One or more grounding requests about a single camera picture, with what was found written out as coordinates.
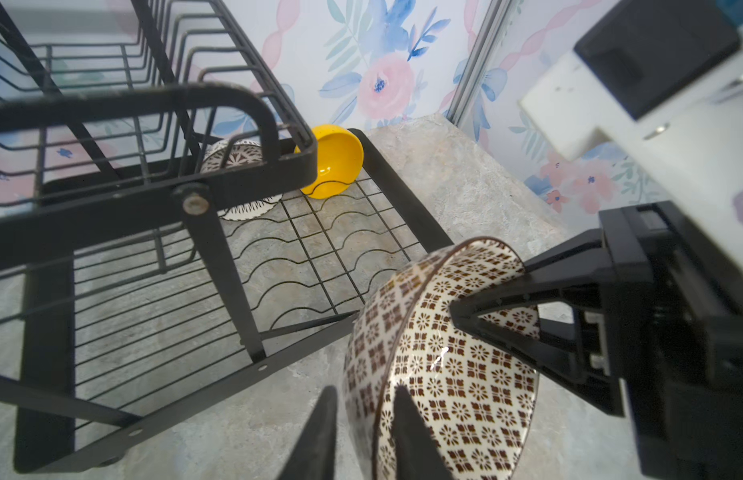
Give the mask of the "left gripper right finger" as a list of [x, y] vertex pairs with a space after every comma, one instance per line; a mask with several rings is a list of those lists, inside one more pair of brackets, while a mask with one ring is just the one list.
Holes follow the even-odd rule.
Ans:
[[405, 386], [395, 388], [393, 400], [393, 440], [399, 480], [452, 480], [429, 428]]

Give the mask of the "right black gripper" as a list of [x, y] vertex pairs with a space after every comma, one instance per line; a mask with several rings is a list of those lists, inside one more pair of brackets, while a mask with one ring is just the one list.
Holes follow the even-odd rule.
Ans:
[[[599, 227], [455, 300], [455, 327], [607, 415], [623, 416], [623, 380], [645, 476], [743, 479], [743, 272], [668, 201], [605, 210]], [[555, 302], [605, 320], [543, 319], [533, 338], [479, 318]]]

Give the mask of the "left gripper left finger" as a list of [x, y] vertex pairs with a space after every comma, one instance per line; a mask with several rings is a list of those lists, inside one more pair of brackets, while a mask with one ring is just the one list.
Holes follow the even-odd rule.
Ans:
[[326, 387], [309, 417], [279, 480], [335, 478], [339, 395]]

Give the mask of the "orange dotted patterned bowl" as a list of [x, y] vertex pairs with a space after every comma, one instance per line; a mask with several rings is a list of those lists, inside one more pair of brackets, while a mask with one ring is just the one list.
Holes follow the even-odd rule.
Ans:
[[509, 245], [478, 237], [407, 264], [373, 292], [354, 323], [342, 386], [365, 478], [395, 476], [393, 394], [401, 386], [453, 477], [511, 478], [539, 375], [455, 328], [449, 306], [524, 271]]

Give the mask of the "yellow bowl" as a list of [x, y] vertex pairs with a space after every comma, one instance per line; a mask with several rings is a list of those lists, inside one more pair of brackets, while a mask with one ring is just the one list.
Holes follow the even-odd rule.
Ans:
[[365, 152], [359, 138], [343, 127], [320, 125], [313, 134], [318, 140], [318, 176], [301, 192], [309, 198], [325, 200], [344, 193], [358, 179]]

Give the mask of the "white red patterned bowl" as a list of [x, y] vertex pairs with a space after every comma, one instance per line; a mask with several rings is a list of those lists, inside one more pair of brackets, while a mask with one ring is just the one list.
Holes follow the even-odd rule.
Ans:
[[[238, 166], [261, 163], [263, 152], [261, 144], [252, 140], [240, 140], [232, 147], [227, 159], [224, 154], [229, 146], [229, 141], [221, 140], [212, 145], [202, 163], [201, 172], [212, 172], [221, 167], [233, 168]], [[262, 200], [238, 205], [218, 212], [219, 218], [231, 222], [243, 222], [265, 215], [273, 210], [282, 200], [281, 195], [266, 197]]]

